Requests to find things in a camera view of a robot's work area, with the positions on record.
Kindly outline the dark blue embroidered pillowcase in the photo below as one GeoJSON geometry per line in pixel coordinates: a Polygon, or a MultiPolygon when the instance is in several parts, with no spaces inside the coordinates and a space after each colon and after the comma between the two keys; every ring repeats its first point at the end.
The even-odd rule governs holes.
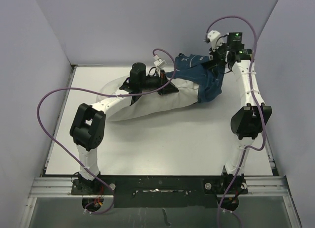
{"type": "Polygon", "coordinates": [[[199,103],[213,101],[222,93],[225,66],[210,60],[209,56],[186,56],[182,53],[175,58],[175,63],[175,79],[191,81],[199,86],[199,103]]]}

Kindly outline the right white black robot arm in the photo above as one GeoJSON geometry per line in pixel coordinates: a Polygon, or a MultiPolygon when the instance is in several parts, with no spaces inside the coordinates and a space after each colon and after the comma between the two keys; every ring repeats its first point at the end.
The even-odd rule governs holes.
{"type": "Polygon", "coordinates": [[[210,42],[210,56],[213,61],[225,65],[234,74],[240,94],[240,109],[232,116],[230,127],[236,137],[236,145],[224,165],[224,171],[231,175],[244,173],[245,162],[253,143],[262,136],[266,140],[265,126],[272,108],[263,100],[256,80],[252,49],[242,43],[242,33],[227,33],[212,30],[206,35],[210,42]]]}

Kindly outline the white pillow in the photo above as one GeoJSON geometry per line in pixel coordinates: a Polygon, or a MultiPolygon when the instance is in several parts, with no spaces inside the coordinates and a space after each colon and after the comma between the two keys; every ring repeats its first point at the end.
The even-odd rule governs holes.
{"type": "Polygon", "coordinates": [[[93,108],[103,111],[107,121],[122,121],[146,116],[149,114],[186,107],[198,102],[199,85],[180,78],[173,79],[172,84],[179,90],[177,93],[159,95],[157,92],[143,95],[136,103],[131,103],[131,98],[107,98],[97,96],[93,108]]]}

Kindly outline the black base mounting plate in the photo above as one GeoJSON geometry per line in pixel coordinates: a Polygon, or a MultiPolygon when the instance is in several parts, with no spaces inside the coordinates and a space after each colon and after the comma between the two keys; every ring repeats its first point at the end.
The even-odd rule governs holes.
{"type": "Polygon", "coordinates": [[[118,176],[102,175],[88,186],[75,179],[71,194],[83,196],[82,205],[97,211],[107,195],[114,197],[114,208],[216,208],[220,195],[227,196],[222,208],[235,210],[238,197],[248,194],[243,175],[219,176],[118,176]]]}

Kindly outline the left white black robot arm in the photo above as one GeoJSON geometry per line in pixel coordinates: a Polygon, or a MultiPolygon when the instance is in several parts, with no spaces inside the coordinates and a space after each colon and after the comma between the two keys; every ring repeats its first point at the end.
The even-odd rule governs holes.
{"type": "Polygon", "coordinates": [[[106,119],[134,105],[143,95],[158,93],[163,96],[179,91],[171,82],[175,72],[168,77],[163,69],[158,68],[158,71],[157,76],[151,76],[143,63],[134,63],[129,76],[110,97],[92,105],[79,105],[69,133],[79,153],[79,181],[89,194],[95,194],[100,188],[97,148],[104,137],[106,119]]]}

